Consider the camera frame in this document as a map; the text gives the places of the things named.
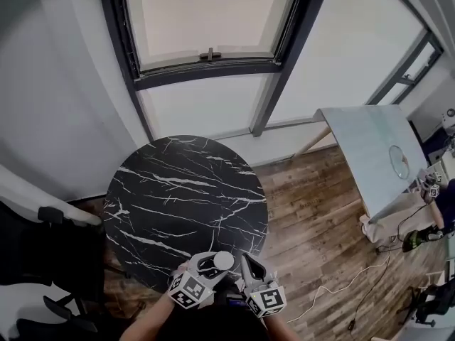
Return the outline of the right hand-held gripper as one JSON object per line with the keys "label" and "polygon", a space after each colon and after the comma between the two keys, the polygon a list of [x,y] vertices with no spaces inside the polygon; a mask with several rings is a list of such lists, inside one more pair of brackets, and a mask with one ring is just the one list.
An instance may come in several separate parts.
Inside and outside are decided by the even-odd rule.
{"label": "right hand-held gripper", "polygon": [[[252,287],[258,288],[277,280],[277,272],[267,261],[257,256],[243,253],[240,265],[245,289],[251,290]],[[287,306],[284,287],[273,286],[250,292],[246,304],[257,318],[280,313]]]}

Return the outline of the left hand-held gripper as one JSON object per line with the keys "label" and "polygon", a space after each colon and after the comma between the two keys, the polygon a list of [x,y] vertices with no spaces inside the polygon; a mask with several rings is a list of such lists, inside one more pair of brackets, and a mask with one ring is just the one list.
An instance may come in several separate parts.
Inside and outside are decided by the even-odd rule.
{"label": "left hand-held gripper", "polygon": [[189,259],[188,270],[171,278],[167,295],[177,305],[188,310],[198,307],[213,295],[213,288],[228,274],[228,270],[209,268],[216,251],[197,253]]}

